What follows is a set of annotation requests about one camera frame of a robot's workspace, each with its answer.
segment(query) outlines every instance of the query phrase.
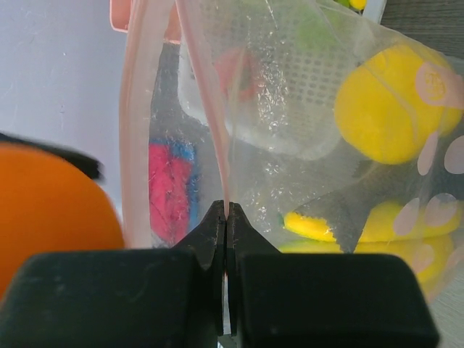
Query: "orange object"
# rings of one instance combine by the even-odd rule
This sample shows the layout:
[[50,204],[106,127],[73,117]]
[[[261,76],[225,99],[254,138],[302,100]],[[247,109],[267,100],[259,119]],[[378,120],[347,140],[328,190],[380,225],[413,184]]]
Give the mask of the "orange object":
[[[128,32],[131,6],[132,0],[109,0],[109,22],[114,30],[123,33]],[[181,43],[181,24],[175,4],[169,15],[165,41],[172,44]]]
[[106,194],[63,159],[2,144],[0,168],[0,299],[34,254],[124,247]]

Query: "transparent plastic packaging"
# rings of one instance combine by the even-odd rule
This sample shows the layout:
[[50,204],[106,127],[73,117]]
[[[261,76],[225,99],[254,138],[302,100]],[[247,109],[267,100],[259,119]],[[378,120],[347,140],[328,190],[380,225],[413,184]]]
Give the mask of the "transparent plastic packaging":
[[172,5],[130,19],[128,245],[172,246],[230,199],[282,252],[395,254],[433,298],[464,255],[464,87],[445,57],[333,0],[177,0],[181,44],[163,48]]

